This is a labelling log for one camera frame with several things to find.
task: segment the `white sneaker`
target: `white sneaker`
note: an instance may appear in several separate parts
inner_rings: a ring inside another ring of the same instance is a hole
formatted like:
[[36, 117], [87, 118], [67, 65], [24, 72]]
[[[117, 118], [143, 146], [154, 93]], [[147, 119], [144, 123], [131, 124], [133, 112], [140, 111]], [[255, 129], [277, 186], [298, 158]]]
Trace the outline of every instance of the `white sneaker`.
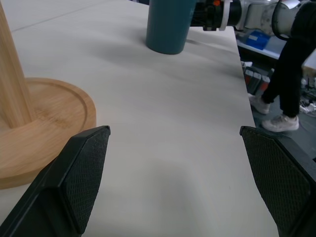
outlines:
[[262, 122], [262, 126], [272, 132], [295, 131], [299, 128], [298, 116], [290, 118], [286, 115], [277, 116], [271, 120]]
[[269, 113], [270, 104], [266, 104], [265, 102], [263, 102], [261, 96], [248, 94], [248, 98], [250, 101], [250, 105], [253, 106], [259, 113], [263, 115], [267, 115]]

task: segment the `person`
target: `person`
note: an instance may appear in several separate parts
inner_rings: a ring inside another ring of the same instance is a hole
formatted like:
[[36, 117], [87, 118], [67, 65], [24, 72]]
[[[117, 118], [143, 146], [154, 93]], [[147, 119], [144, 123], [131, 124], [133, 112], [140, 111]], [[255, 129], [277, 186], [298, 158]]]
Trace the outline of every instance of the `person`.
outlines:
[[295, 131], [299, 128], [302, 64], [315, 50], [316, 44], [302, 38], [289, 38], [276, 63], [275, 72], [262, 96], [248, 95], [250, 105], [267, 115], [270, 104], [279, 96], [283, 114], [264, 120], [262, 126], [272, 132]]

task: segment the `table surface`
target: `table surface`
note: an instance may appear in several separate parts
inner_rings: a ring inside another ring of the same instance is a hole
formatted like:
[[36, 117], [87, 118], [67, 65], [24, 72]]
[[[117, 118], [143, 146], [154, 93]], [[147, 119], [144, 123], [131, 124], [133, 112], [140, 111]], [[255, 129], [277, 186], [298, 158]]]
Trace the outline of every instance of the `table surface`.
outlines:
[[[112, 134], [87, 237], [277, 237], [239, 128], [254, 126], [232, 28], [146, 48], [127, 0], [2, 0], [24, 73], [70, 82]], [[26, 186], [0, 191], [0, 222]]]

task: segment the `wooden base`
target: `wooden base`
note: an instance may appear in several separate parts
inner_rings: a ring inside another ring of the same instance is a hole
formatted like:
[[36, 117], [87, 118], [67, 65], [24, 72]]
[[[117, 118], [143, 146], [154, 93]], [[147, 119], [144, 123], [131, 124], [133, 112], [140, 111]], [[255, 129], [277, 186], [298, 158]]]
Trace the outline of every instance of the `wooden base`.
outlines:
[[32, 182], [71, 136], [96, 125], [93, 101], [78, 87], [53, 79], [26, 82], [37, 119], [11, 129], [0, 117], [0, 189]]

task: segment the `dark green tumbler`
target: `dark green tumbler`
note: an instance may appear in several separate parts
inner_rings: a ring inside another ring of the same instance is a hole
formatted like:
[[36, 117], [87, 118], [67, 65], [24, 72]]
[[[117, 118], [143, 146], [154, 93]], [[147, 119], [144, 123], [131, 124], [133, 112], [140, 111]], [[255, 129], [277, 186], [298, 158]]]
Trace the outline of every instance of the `dark green tumbler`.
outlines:
[[146, 45], [164, 54], [181, 53], [196, 0], [150, 0]]

